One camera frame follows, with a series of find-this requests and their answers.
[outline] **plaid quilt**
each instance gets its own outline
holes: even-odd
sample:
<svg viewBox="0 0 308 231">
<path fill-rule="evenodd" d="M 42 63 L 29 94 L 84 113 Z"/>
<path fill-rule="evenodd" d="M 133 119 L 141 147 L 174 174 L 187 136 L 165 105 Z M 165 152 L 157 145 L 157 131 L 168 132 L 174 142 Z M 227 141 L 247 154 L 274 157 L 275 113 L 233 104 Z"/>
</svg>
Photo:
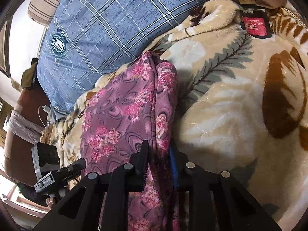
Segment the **plaid quilt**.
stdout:
<svg viewBox="0 0 308 231">
<path fill-rule="evenodd" d="M 70 112 L 101 75 L 134 61 L 205 1 L 61 0 L 37 67 L 51 104 Z"/>
</svg>

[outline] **white wall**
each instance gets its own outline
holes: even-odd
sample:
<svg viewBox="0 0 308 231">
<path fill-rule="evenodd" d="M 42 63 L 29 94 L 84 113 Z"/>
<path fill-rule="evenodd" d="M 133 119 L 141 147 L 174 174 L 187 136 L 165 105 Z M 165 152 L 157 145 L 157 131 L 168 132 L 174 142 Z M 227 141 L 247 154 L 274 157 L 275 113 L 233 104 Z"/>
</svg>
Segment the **white wall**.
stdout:
<svg viewBox="0 0 308 231">
<path fill-rule="evenodd" d="M 9 62 L 11 77 L 21 83 L 23 72 L 31 67 L 31 60 L 37 56 L 44 26 L 28 16 L 30 0 L 25 0 L 15 12 L 9 40 Z M 15 107 L 20 92 L 15 90 L 9 78 L 0 72 L 0 97 Z"/>
</svg>

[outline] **white cable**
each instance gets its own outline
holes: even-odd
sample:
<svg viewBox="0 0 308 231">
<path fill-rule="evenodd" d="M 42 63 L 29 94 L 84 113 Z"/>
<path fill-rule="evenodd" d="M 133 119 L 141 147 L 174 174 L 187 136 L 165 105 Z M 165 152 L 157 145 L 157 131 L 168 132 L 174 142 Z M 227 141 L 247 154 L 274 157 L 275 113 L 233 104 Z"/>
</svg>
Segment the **white cable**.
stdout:
<svg viewBox="0 0 308 231">
<path fill-rule="evenodd" d="M 44 123 L 43 123 L 43 121 L 42 121 L 42 119 L 41 119 L 41 116 L 39 115 L 39 109 L 40 109 L 40 108 L 43 108 L 43 106 L 39 106 L 39 108 L 38 108 L 38 117 L 39 117 L 39 119 L 41 120 L 41 123 L 43 124 L 44 128 L 46 129 L 46 126 L 44 125 Z"/>
</svg>

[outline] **logo on blue fabric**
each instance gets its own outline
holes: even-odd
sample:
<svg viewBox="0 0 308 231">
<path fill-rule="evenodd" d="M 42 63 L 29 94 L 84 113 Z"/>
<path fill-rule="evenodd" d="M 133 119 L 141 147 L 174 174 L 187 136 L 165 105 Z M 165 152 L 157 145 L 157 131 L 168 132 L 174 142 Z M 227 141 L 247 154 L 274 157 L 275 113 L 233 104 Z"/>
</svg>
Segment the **logo on blue fabric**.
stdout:
<svg viewBox="0 0 308 231">
<path fill-rule="evenodd" d="M 66 36 L 62 29 L 58 28 L 58 33 L 53 34 L 51 37 L 50 45 L 53 53 L 56 56 L 63 56 L 66 51 Z"/>
</svg>

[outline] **round metal pin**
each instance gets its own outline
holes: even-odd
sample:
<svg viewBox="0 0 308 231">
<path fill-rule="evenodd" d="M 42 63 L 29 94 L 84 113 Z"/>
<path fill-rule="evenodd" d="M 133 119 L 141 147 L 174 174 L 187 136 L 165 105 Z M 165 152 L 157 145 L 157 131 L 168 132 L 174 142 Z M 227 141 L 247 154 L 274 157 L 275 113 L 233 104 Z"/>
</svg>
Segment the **round metal pin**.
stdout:
<svg viewBox="0 0 308 231">
<path fill-rule="evenodd" d="M 127 169 L 127 170 L 132 169 L 133 168 L 133 164 L 126 163 L 126 164 L 124 164 L 124 168 Z"/>
<path fill-rule="evenodd" d="M 97 177 L 97 174 L 96 173 L 90 173 L 88 174 L 88 178 L 89 179 L 95 179 Z"/>
<path fill-rule="evenodd" d="M 221 176 L 224 177 L 224 178 L 229 178 L 230 175 L 231 175 L 231 174 L 230 174 L 228 171 L 222 171 L 222 172 L 221 172 Z"/>
<path fill-rule="evenodd" d="M 188 162 L 188 163 L 186 163 L 186 167 L 187 168 L 194 168 L 196 165 L 195 165 L 195 163 L 193 163 L 193 162 Z"/>
</svg>

